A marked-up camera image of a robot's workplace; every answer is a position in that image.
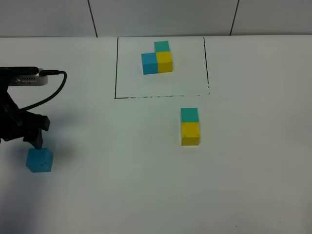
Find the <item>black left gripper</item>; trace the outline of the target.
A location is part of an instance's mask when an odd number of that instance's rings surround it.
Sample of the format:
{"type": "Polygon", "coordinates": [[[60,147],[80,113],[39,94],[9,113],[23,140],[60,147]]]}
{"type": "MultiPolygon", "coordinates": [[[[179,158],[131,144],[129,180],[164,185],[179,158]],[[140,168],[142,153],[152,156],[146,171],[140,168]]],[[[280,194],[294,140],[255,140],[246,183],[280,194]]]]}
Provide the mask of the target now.
{"type": "Polygon", "coordinates": [[[43,145],[42,131],[49,130],[49,118],[28,111],[7,115],[18,109],[7,90],[8,86],[0,87],[0,138],[4,141],[23,138],[24,142],[40,150],[43,145]]]}

